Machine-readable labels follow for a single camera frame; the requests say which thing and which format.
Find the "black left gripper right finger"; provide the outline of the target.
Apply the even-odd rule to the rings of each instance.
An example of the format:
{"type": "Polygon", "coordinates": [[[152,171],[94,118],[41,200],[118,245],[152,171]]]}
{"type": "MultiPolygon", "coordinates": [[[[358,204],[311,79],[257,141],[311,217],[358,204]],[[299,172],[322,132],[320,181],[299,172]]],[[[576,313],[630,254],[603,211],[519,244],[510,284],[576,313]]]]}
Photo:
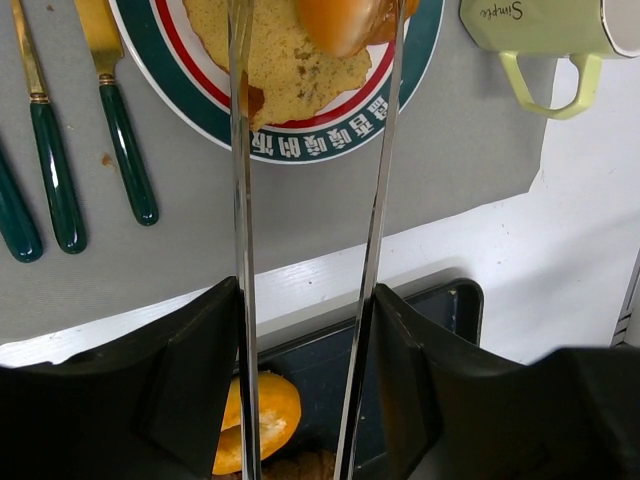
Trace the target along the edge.
{"type": "Polygon", "coordinates": [[[374,340],[390,474],[438,444],[450,479],[635,479],[639,352],[562,348],[522,365],[375,292],[374,340]]]}

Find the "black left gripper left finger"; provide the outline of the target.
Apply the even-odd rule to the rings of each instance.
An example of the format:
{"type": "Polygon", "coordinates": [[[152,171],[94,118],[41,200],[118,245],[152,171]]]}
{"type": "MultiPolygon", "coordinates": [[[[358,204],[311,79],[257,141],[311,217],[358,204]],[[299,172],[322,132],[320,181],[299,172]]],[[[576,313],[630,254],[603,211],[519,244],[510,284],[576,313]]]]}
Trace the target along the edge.
{"type": "Polygon", "coordinates": [[[1,371],[5,479],[207,479],[238,348],[227,278],[60,364],[1,371]]]}

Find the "orange bread roll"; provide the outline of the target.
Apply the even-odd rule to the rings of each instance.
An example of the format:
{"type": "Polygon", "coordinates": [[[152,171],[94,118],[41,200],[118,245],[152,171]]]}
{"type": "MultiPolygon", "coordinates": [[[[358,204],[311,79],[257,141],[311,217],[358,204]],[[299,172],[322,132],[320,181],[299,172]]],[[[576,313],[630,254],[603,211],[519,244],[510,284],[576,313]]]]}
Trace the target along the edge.
{"type": "Polygon", "coordinates": [[[296,8],[310,40],[335,57],[348,57],[365,47],[383,1],[299,0],[296,8]]]}

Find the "metal food tongs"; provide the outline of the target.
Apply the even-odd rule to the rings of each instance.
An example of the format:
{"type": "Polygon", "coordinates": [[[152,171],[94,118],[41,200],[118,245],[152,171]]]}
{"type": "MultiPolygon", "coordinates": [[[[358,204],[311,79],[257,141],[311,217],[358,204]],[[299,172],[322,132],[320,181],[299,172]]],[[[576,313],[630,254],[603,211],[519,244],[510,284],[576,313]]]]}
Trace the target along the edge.
{"type": "MultiPolygon", "coordinates": [[[[399,112],[406,3],[404,1],[396,1],[394,6],[396,33],[394,39],[393,70],[389,90],[389,112],[385,123],[377,186],[366,245],[360,297],[354,324],[353,343],[334,467],[334,477],[336,479],[351,479],[354,472],[356,435],[360,419],[362,386],[373,319],[374,288],[377,283],[379,269],[393,141],[399,112]]],[[[252,1],[229,1],[227,3],[231,151],[234,162],[235,188],[234,227],[236,270],[244,308],[244,325],[240,329],[239,368],[242,473],[246,479],[259,479],[261,477],[248,120],[249,80],[246,72],[251,43],[253,9],[254,3],[252,1]]]]}

